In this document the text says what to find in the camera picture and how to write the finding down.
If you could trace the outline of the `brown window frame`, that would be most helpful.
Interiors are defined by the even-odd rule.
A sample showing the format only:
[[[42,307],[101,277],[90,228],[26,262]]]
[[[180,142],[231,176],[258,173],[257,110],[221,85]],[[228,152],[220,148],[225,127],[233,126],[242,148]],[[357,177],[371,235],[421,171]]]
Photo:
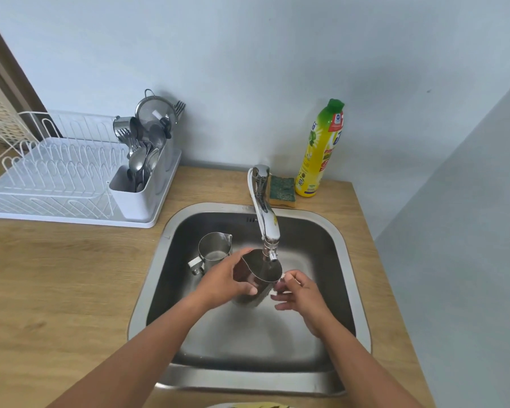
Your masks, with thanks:
[[[23,128],[27,135],[42,141],[62,137],[48,110],[0,34],[0,127]]]

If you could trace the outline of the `steel jug with dark inside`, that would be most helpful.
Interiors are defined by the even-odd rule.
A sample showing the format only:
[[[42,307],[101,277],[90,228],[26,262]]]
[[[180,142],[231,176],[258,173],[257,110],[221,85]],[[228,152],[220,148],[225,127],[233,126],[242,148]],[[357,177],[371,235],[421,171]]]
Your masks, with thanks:
[[[240,307],[254,308],[275,289],[275,285],[283,278],[283,274],[290,269],[283,269],[279,260],[271,261],[262,249],[253,249],[233,266],[233,279],[248,282],[257,289],[256,295],[237,295],[232,303]]]

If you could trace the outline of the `chrome faucet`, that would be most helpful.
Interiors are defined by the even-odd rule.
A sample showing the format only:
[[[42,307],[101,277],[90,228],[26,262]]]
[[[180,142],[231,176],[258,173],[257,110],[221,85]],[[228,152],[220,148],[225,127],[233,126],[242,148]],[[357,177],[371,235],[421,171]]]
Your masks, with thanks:
[[[266,261],[276,262],[281,234],[277,216],[266,200],[267,191],[270,189],[269,183],[270,168],[268,166],[258,164],[248,171],[247,184],[264,243],[263,254]]]

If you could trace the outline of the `person's right hand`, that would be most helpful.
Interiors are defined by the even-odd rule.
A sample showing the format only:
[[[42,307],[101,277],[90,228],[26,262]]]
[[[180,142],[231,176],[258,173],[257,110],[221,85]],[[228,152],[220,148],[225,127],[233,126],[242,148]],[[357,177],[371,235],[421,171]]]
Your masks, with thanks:
[[[275,285],[275,294],[270,297],[278,302],[278,311],[295,311],[304,320],[307,328],[323,340],[328,322],[333,315],[322,297],[317,284],[299,270],[287,271]]]

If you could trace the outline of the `steel cup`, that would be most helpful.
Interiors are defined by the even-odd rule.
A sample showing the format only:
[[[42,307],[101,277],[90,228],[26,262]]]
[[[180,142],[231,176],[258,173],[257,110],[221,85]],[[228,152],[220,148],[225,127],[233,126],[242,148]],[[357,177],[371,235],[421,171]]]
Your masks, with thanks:
[[[117,140],[122,144],[129,144],[130,141],[143,139],[143,127],[136,117],[116,116],[112,124]]]

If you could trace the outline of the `green and yellow sponge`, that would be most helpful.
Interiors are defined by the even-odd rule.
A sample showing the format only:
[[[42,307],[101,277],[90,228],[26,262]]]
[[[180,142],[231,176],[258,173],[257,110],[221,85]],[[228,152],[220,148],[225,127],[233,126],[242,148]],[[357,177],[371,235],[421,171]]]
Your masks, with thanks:
[[[272,207],[296,208],[294,177],[270,175],[267,199]]]

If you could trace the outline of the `person's left forearm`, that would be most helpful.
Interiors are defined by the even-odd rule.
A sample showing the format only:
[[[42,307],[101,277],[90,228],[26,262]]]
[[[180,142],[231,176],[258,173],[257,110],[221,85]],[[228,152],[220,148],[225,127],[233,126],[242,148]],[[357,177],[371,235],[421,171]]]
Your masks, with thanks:
[[[191,328],[217,306],[209,295],[190,294],[46,408],[141,408]]]

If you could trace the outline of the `bunch of steel cutlery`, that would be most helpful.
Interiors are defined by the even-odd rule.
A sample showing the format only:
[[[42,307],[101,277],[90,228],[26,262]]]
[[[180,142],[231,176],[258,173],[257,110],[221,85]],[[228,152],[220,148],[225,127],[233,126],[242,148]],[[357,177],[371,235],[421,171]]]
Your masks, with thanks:
[[[127,178],[131,185],[131,192],[141,192],[148,184],[157,162],[166,144],[166,139],[160,131],[150,131],[143,128],[141,141],[130,141],[128,147]]]

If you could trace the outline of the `person's right forearm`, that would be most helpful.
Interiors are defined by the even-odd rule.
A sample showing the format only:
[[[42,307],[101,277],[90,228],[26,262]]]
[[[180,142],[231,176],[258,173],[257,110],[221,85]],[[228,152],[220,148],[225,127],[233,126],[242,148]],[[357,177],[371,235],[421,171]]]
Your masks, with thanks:
[[[356,408],[423,408],[331,314],[305,323],[324,343]]]

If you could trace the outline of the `yellow dish soap bottle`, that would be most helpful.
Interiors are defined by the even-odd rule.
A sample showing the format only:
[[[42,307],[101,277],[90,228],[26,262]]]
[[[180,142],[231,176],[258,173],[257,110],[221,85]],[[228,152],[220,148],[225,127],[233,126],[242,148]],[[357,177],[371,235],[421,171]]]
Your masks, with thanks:
[[[312,124],[308,145],[295,181],[295,192],[312,197],[319,188],[325,168],[339,142],[344,126],[344,106],[338,99],[330,99]]]

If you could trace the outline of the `stainless steel sink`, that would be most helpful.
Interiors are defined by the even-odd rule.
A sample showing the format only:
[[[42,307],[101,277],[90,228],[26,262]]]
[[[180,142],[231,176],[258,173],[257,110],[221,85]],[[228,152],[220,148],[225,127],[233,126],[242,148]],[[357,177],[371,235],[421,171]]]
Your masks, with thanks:
[[[303,210],[276,209],[283,270],[314,280],[333,315],[372,350],[366,314],[347,246],[336,226]],[[208,233],[232,235],[232,248],[261,247],[254,208],[198,203],[173,215],[156,248],[129,322],[130,340],[191,293],[201,276],[188,261]],[[336,395],[344,392],[323,343],[292,311],[277,311],[267,296],[256,306],[229,302],[190,330],[159,379],[162,388]]]

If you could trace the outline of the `white cutlery holder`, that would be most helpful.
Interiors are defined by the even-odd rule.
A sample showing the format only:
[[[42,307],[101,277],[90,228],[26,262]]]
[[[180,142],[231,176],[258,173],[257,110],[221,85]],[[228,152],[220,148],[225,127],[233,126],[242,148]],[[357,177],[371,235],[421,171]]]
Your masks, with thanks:
[[[172,147],[172,153],[164,150],[156,170],[141,192],[129,191],[128,164],[120,165],[108,188],[123,216],[123,219],[120,219],[121,226],[139,228],[155,226],[181,158],[182,150],[175,145]]]

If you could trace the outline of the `white drain tray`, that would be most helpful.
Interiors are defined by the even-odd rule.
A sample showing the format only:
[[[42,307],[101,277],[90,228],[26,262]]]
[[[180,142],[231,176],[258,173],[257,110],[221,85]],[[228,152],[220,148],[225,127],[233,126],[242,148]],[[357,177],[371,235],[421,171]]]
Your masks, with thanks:
[[[169,171],[159,167],[142,192],[126,192],[127,166],[116,171],[105,192],[91,198],[0,192],[0,219],[151,228],[156,224],[182,152],[174,150]]]

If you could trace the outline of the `steel mesh strainer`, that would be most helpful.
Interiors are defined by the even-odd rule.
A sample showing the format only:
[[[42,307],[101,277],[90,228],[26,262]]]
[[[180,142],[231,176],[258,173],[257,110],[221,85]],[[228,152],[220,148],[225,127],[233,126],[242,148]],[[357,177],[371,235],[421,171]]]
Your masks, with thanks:
[[[144,98],[137,104],[135,116],[146,132],[160,131],[165,139],[171,139],[174,127],[178,123],[179,114],[170,100],[147,88]]]

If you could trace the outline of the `person's left hand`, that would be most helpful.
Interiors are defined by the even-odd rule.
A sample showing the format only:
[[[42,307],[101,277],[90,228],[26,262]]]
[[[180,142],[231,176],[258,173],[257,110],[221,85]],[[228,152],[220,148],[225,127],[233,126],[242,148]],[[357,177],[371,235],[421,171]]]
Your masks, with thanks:
[[[232,300],[233,296],[233,266],[241,256],[253,250],[242,248],[220,261],[205,273],[199,282],[195,297],[205,311],[217,308]]]

